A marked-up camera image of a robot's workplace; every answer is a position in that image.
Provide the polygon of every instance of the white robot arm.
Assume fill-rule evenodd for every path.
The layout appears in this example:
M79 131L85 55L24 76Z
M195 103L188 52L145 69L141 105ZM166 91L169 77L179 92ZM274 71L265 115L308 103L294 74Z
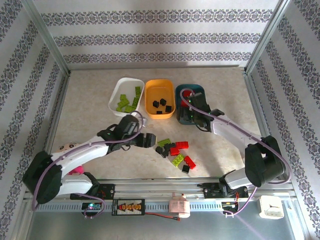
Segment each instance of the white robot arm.
M185 103L190 108L181 111L183 121L194 123L200 129L204 128L205 132L220 135L239 149L245 167L228 172L219 179L220 190L225 196L243 186L261 187L286 171L285 163L279 158L281 152L274 137L262 137L249 132L230 120L219 109L211 110L204 94L200 92L188 96Z
M94 196L98 191L99 183L89 172L81 175L68 175L68 173L80 165L108 155L123 146L129 148L154 146L156 136L152 133L135 132L138 127L138 119L132 115L126 115L119 124L109 126L89 141L74 148L52 154L41 151L32 160L22 181L32 194L37 192L35 195L39 204L45 204L54 197L64 194Z

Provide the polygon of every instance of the pink component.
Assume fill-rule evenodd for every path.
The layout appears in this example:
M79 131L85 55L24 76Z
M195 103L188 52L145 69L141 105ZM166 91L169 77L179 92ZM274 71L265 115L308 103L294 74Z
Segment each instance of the pink component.
M84 174L85 170L84 167L81 166L77 166L75 169L71 170L68 175L72 175L72 174Z

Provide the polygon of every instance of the red cable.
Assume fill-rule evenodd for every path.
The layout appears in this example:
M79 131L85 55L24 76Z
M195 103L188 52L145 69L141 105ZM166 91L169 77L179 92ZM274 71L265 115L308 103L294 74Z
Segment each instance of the red cable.
M180 217L178 217L178 216L168 216L168 215L162 215L162 214L154 213L154 212L146 212L145 214L154 215L154 216L158 216L158 217L162 217L162 218L166 218L166 219L173 219L173 220L180 221Z

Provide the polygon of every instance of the white wall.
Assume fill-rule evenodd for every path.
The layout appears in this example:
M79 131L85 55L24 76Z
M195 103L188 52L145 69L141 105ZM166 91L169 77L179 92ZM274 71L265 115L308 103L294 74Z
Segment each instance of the white wall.
M36 0L70 69L240 65L278 0Z
M251 73L312 239L320 239L319 19L319 0L292 1Z
M0 240L10 239L22 176L46 142L62 73L18 0L0 0Z

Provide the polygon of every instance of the cable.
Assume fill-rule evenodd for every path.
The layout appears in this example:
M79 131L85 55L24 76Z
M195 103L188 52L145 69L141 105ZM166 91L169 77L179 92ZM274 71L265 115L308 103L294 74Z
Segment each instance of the cable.
M205 132L205 133L208 133L208 132L210 132L210 131L208 131L208 130L203 130L203 129L201 129L200 127L199 127L199 125L195 125L200 131L202 131L202 132Z
M173 219L173 220L180 222L180 217L178 217L178 216L168 216L168 215L162 215L162 214L154 213L154 212L146 212L145 214L154 215L154 216L158 216L158 217L162 217L162 218L166 218L166 219Z
M254 137L251 133L247 132L246 130L242 129L241 127L235 125L234 123L228 121L228 120L225 120L223 118L220 118L218 116L213 116L205 111L202 111L198 108L196 108L195 106L191 105L184 97L183 97L183 92L184 91L191 91L193 94L195 94L195 92L189 88L184 88L180 91L180 97L181 97L181 100L184 101L185 104L187 104L190 108L192 108L194 111L198 112L198 113L201 113L203 115L206 115L208 117L211 117L213 119L217 119L225 124L228 124L230 125L231 127L233 127L234 129L236 129L237 131L239 131L240 133L242 133L243 135L245 135L246 137L249 137L251 139L253 139L254 141L258 142L259 144L261 144L263 147L265 147L266 149L268 149L270 152L272 152L274 155L276 155L285 165L285 168L287 170L287 173L288 173L288 177L286 180L283 180L283 181L279 181L279 182L268 182L269 184L274 184L274 185L280 185L280 184L285 184L287 182L290 181L291 179L291 168L290 168L290 165L289 163L281 156L281 154L279 154L276 150L272 149L271 147L269 147L267 144L265 144L263 141L261 141L260 139Z
M223 210L224 212L228 213L228 214L225 214L226 217L229 217L229 216L235 216L239 213L241 213L241 211L243 209L245 209L245 207L248 205L248 203L250 202L250 200L253 198L254 194L256 193L257 191L257 187L254 188L253 192L251 193L250 197L248 197L247 201L244 203L244 205L236 212L232 212L232 211L229 211L229 210Z
M58 162L60 162L62 159L65 159L67 156L69 156L70 154L74 153L75 151L84 149L84 148L86 148L86 147L90 147L90 148L91 148L91 147L93 147L93 146L95 146L95 145L98 145L98 144L119 144L119 143L124 143L124 142L130 141L130 140L134 139L135 137L137 137L137 136L140 134L140 132L141 132L141 130L142 130L142 128L143 128L143 116L142 116L142 114L141 114L140 112L138 112L138 111L136 111L136 110L135 110L135 111L132 111L130 114L132 114L132 113L137 113L137 114L140 116L140 118L141 118L141 126L139 126L137 132L136 132L134 135L132 135L131 137L128 137L128 138L122 139L122 140L96 141L96 142L88 143L88 144L85 144L85 145L82 145L82 146L75 147L75 148L73 148L71 151L66 152L64 155L62 155L62 156L60 156L59 158L57 158L56 160L54 160L54 161L43 171L43 173L41 174L41 176L40 176L40 178L39 178L39 180L38 180L38 182L37 182L37 184L36 184L36 186L35 186L34 193L33 193L33 199L32 199L32 205L31 205L32 210L35 211L35 210L37 210L37 208L38 208L38 204L36 203L36 202L37 202L37 196L38 196L38 192L39 192L40 185L41 185L41 183L42 183L45 175L46 175L47 172L50 170L50 168L52 168L55 164L57 164ZM82 194L82 193L75 193L75 194L80 195L80 196L85 195L85 194ZM84 196L84 197L96 199L96 200L99 200L99 201L101 201L102 203L104 203L104 200L101 199L101 198L98 198L98 197L93 197L93 196L89 196L89 195L86 195L86 196Z

